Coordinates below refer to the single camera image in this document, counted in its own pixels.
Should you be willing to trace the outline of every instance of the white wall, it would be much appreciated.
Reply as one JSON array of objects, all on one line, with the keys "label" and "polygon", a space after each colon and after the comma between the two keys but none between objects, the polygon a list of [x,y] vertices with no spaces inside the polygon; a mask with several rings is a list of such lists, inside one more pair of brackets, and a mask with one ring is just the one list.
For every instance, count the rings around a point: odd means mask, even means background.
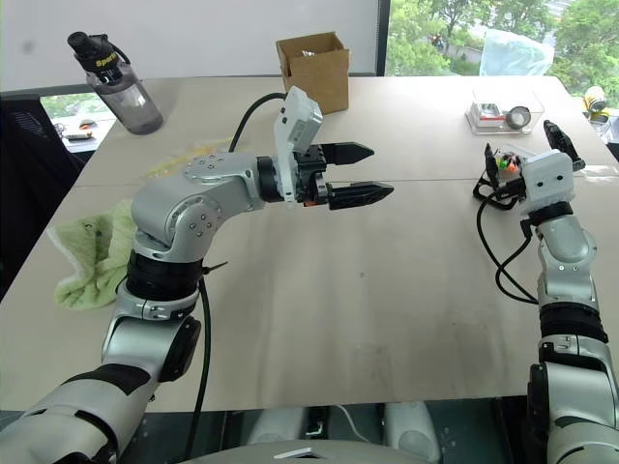
[{"label": "white wall", "polygon": [[2,90],[84,82],[67,37],[108,34],[147,77],[274,74],[275,41],[336,31],[374,72],[378,0],[4,0]]}]

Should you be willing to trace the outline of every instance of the black chair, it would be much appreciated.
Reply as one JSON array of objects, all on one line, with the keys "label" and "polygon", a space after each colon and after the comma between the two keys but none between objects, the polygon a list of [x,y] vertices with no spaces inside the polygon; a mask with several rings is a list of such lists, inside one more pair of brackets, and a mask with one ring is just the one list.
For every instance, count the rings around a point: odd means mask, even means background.
[{"label": "black chair", "polygon": [[84,163],[62,143],[39,96],[0,98],[0,299]]}]

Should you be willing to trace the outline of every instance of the white tabletop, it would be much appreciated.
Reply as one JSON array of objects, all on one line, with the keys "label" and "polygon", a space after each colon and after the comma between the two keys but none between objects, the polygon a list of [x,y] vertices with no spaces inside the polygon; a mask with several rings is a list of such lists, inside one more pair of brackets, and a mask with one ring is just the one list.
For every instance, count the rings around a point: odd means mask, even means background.
[{"label": "white tabletop", "polygon": [[[537,360],[537,309],[494,287],[476,235],[473,183],[394,185],[394,194],[369,207],[275,204],[224,225],[206,259],[229,264],[207,280],[214,339],[205,409],[526,392]],[[51,223],[93,215],[136,189],[74,188]],[[578,178],[576,192],[574,209],[599,243],[594,273],[614,341],[619,179]],[[502,258],[522,240],[517,222],[516,211],[487,212],[488,240]],[[540,269],[534,246],[511,266],[530,290]],[[98,365],[111,306],[56,306],[54,285],[70,273],[43,236],[6,295],[0,409],[25,409]],[[149,411],[192,409],[201,346],[188,374],[163,385]],[[619,359],[619,345],[610,346]]]},{"label": "white tabletop", "polygon": [[[185,154],[196,143],[231,137],[245,110],[259,97],[282,92],[278,77],[197,77],[148,81],[165,118],[150,135],[112,128],[77,180],[78,186],[135,183],[151,167]],[[357,141],[375,151],[351,166],[332,166],[327,179],[477,179],[487,142],[515,143],[534,153],[548,150],[542,124],[529,135],[473,135],[464,116],[474,88],[526,89],[545,108],[591,166],[588,175],[617,175],[619,164],[555,77],[351,77],[350,107],[325,115],[315,141]],[[274,154],[273,123],[280,104],[270,101],[251,116],[237,151]]]},{"label": "white tabletop", "polygon": [[[594,272],[604,326],[611,340],[619,336],[619,314],[612,311],[619,301],[617,164],[556,79],[351,78],[351,107],[327,115],[316,141],[356,140],[376,155],[332,166],[327,178],[392,181],[396,191],[376,205],[338,212],[268,205],[223,227],[206,258],[229,264],[207,282],[214,340],[205,409],[526,392],[528,366],[537,360],[537,309],[494,287],[471,191],[487,140],[538,152],[547,143],[541,127],[517,138],[472,135],[463,112],[480,82],[535,89],[545,116],[593,166],[576,179],[574,207],[599,242]],[[195,143],[229,137],[247,106],[280,91],[281,83],[191,78],[148,88],[166,118],[163,128],[136,136],[115,125],[51,223],[133,196],[155,164]],[[252,116],[239,150],[273,153],[278,108],[270,102]],[[487,212],[488,239],[500,257],[522,240],[517,221],[515,211]],[[533,290],[541,270],[535,247],[511,270]],[[112,306],[87,312],[56,306],[53,288],[71,272],[43,236],[0,305],[0,409],[25,409],[98,365]],[[192,408],[201,346],[188,374],[163,385],[150,411]]]}]

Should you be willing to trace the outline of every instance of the plastic bag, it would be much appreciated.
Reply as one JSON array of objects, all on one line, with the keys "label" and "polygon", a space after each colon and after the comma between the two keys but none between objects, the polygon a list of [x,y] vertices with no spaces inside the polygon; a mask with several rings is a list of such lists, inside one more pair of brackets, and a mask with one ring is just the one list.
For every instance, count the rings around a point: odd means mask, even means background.
[{"label": "plastic bag", "polygon": [[544,75],[554,48],[513,32],[488,29],[480,75]]}]

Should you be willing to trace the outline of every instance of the black bottle cap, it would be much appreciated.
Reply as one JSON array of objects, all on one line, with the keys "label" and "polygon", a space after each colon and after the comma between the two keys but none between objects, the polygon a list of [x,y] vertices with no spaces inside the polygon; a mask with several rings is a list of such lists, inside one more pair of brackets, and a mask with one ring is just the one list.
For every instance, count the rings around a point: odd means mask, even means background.
[{"label": "black bottle cap", "polygon": [[75,50],[75,59],[85,71],[101,73],[116,68],[120,58],[116,47],[107,40],[107,34],[88,36],[73,32],[67,43]]}]

